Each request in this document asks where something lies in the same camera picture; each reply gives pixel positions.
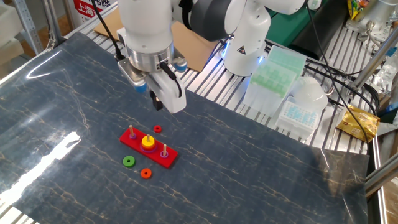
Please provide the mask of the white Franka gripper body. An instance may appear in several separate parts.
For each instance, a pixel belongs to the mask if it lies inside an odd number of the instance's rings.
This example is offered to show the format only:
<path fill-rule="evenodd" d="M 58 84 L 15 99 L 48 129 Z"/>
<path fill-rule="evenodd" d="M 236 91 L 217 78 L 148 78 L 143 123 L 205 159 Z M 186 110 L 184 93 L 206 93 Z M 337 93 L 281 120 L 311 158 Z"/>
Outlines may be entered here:
<path fill-rule="evenodd" d="M 178 113 L 187 105 L 185 89 L 179 78 L 174 80 L 165 71 L 150 73 L 145 77 L 147 87 L 163 103 L 170 113 Z"/>

